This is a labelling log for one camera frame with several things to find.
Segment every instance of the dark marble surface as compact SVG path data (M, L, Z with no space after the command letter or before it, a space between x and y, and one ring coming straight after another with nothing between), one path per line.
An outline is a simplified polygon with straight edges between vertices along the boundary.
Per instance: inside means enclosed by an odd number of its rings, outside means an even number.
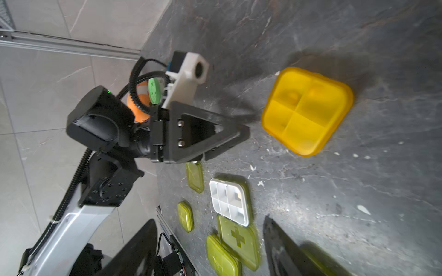
M295 242L315 243L355 275L442 274L442 2L173 1L143 55L170 60L177 49L212 65L195 105L251 129L248 141L203 163L202 194L187 186L184 164L157 165L163 214L202 275L214 275L208 182L218 174L248 183L261 242L269 214ZM355 94L310 158L260 124L274 74L287 66L347 83ZM183 199L193 208L191 233L178 222ZM261 257L255 273L268 275L263 247Z

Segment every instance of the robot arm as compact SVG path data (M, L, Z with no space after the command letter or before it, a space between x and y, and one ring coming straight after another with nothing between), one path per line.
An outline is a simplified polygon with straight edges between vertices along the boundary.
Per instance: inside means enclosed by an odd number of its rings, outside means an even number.
M68 116L66 132L95 153L88 161L84 185L76 187L55 230L45 232L49 238L33 255L25 252L22 275L71 273L95 230L144 175L135 158L164 163L208 160L249 137L248 127L234 119L190 105L208 69L200 55L175 52L168 71L150 75L168 76L170 83L161 103L148 108L150 118L143 123L134 122L133 112L120 101L124 94L116 97L103 86L80 100ZM134 68L132 75L138 76L139 70ZM131 96L137 103L137 96L132 92ZM216 125L223 130L216 133Z

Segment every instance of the black cable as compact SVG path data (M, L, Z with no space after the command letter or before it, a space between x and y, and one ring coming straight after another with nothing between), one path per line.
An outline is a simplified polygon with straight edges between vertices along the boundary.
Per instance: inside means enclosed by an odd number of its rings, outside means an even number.
M135 83L135 87L136 87L136 85L144 82L145 80L151 79L151 78L165 78L166 80L168 80L168 76L163 71L152 71L147 74L139 76L137 79L137 82ZM126 84L126 86L124 86L123 89L121 89L120 93L117 94L117 99L121 100L124 97L124 95L126 95L126 93L128 91L129 91L129 84Z
M146 106L138 97L138 93L137 93L137 77L140 75L140 72L142 70L142 68L146 65L146 63L148 61L154 61L159 63L158 60L153 59L153 58L148 58L145 59L143 57L140 57L140 59L138 59L137 63L134 65L132 72L130 73L130 77L129 77L129 94L130 97L132 98L133 103L135 104L135 106L141 110L142 112L149 114L149 110L150 108L148 106ZM168 80L167 75L163 72L163 71L156 71L156 72L161 72L160 75L156 76L156 77L162 77L165 80Z
M162 63L162 62L160 62L158 60L154 60L154 59L149 59L149 60L154 61L156 63L159 63L160 65L166 67L166 65L164 63ZM165 76L166 76L166 79L168 79L167 75L163 71L152 71L152 72L149 72L147 74L139 76L136 79L135 87L136 87L137 84L140 84L143 81L146 81L148 79L155 78L155 77L163 77L163 78L165 78ZM119 100L121 100L124 97L124 95L126 95L126 93L128 92L128 87L129 87L128 84L125 85L123 87L123 89L121 89L121 91L117 94L117 98ZM43 231L43 233L40 236L40 238L38 238L38 241L35 243L35 245L29 251L28 263L32 262L33 258L37 255L37 253L40 251L40 249L43 247L43 245L49 239L49 237L51 236L51 234L53 233L53 231L57 227L58 222L63 217L63 215L64 215L64 213L66 211L66 208L68 207L68 205L69 205L69 203L70 203L70 201L72 199L72 196L73 196L73 194L75 192L75 189L76 189L78 183L80 182L81 177L84 174L84 170L88 166L88 161L89 161L89 158L91 156L91 153L92 153L92 150L88 149L88 148L84 152L83 157L81 158L80 163L78 164L77 170L74 173L72 181L69 184L68 189L66 190L65 196L61 200L60 205L58 206L58 208L57 208L57 210L56 210L56 212L55 212L55 214L53 216L53 221L48 224L48 226Z
M168 242L169 245L170 245L170 241L169 241L169 239L166 237L166 234L165 234L164 232L162 232L162 233L160 234L160 238L158 239L158 248L156 249L156 254L155 254L155 256L158 256L158 253L160 252L161 236L163 236L163 235L164 235L164 238L167 240L167 242Z

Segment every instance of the green disc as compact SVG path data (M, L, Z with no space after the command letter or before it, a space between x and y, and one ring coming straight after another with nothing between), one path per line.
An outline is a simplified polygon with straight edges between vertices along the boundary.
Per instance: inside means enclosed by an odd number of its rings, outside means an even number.
M157 78L149 79L149 97L152 104L157 105L162 98L160 82Z

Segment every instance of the gray tile wall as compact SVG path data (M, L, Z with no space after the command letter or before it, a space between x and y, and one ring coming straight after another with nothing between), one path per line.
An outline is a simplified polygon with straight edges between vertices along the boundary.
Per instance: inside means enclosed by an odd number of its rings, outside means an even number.
M170 0L7 0L18 30L141 49Z
M0 268L17 272L60 203L85 147L65 133L66 117L96 85L114 94L134 62L0 47ZM145 176L99 227L91 243L114 256L155 217L156 171L137 160Z

